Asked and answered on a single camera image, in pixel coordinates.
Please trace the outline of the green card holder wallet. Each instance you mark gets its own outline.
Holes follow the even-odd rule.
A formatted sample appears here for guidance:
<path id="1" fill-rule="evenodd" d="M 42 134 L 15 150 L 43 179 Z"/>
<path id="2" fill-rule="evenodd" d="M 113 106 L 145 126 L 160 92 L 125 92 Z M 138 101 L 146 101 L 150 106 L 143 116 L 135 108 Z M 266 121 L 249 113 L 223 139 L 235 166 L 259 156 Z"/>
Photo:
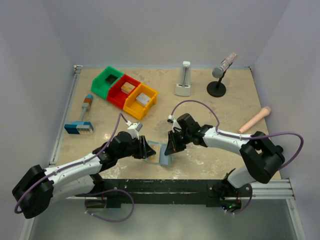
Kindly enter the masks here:
<path id="1" fill-rule="evenodd" d="M 156 154 L 144 159 L 144 161 L 149 164 L 170 167 L 173 160 L 173 155 L 165 155 L 167 146 L 163 143 L 155 141 L 148 141 L 147 143 L 153 150 L 155 150 Z"/>

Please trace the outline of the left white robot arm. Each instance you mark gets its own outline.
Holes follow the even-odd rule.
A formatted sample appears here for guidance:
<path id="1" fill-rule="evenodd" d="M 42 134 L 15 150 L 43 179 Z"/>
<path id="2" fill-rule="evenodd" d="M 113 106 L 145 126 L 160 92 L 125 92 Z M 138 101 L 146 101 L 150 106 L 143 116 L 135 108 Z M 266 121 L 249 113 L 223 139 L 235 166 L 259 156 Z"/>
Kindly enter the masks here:
<path id="1" fill-rule="evenodd" d="M 145 136 L 132 137 L 121 131 L 92 153 L 69 164 L 48 168 L 34 165 L 12 190 L 16 200 L 14 213 L 23 214 L 26 219 L 34 218 L 43 213 L 68 184 L 108 170 L 122 158 L 147 159 L 155 154 Z"/>

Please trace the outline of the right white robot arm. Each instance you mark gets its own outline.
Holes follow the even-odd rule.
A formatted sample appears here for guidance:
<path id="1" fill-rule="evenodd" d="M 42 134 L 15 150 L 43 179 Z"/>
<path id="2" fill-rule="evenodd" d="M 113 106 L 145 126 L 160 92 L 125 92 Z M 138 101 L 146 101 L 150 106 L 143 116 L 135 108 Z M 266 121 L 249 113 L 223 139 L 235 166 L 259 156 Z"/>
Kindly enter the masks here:
<path id="1" fill-rule="evenodd" d="M 212 125 L 199 125 L 188 113 L 177 119 L 170 115 L 167 122 L 172 124 L 172 129 L 168 132 L 168 143 L 164 151 L 166 156 L 182 152 L 188 144 L 193 143 L 242 157 L 244 166 L 232 169 L 212 188 L 214 195 L 221 199 L 253 182 L 267 184 L 285 162 L 283 148 L 274 145 L 263 132 L 241 136 L 218 131 Z"/>

